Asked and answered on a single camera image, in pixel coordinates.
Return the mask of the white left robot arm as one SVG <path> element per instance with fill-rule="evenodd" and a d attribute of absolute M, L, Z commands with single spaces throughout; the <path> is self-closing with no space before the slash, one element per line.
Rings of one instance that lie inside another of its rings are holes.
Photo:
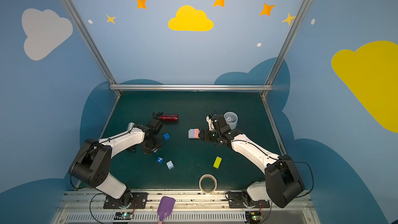
<path fill-rule="evenodd" d="M 145 154 L 162 146 L 158 133 L 163 127 L 160 120 L 152 119 L 147 125 L 130 123 L 125 132 L 106 139 L 84 141 L 69 174 L 105 194 L 116 208 L 129 208 L 133 203 L 131 190 L 110 173 L 112 158 L 122 151 L 141 145 Z"/>

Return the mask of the dark blue wooden cube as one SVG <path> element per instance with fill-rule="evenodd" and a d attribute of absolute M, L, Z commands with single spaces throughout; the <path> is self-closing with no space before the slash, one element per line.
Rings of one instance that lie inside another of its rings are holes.
<path fill-rule="evenodd" d="M 169 140 L 170 139 L 170 135 L 168 133 L 165 133 L 164 135 L 165 140 Z"/>

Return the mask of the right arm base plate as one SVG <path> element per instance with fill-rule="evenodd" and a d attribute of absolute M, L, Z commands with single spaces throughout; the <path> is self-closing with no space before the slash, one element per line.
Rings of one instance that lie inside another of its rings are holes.
<path fill-rule="evenodd" d="M 226 198 L 229 208 L 270 208 L 271 203 L 268 200 L 252 200 L 248 194 L 243 192 L 226 192 Z"/>

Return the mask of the pink wooden block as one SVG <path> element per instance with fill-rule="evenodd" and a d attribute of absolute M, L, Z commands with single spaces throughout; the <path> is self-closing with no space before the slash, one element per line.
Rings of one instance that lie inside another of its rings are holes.
<path fill-rule="evenodd" d="M 200 134 L 200 129 L 195 129 L 194 130 L 194 138 L 199 139 L 199 134 Z"/>

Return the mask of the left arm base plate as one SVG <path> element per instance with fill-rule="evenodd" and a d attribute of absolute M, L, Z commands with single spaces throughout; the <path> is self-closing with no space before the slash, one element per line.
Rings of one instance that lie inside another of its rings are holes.
<path fill-rule="evenodd" d="M 144 209 L 147 202 L 147 193 L 132 193 L 127 191 L 121 198 L 116 199 L 106 195 L 104 209 Z"/>

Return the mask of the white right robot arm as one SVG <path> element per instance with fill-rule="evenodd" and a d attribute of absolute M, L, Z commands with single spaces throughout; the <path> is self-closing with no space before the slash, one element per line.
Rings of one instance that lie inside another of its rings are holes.
<path fill-rule="evenodd" d="M 208 115 L 207 129 L 199 132 L 204 142 L 216 142 L 241 154 L 264 174 L 264 181 L 254 182 L 242 190 L 247 207 L 255 202 L 270 200 L 280 208 L 286 207 L 304 190 L 304 182 L 295 161 L 288 155 L 280 156 L 261 147 L 238 129 L 231 129 L 222 115 Z"/>

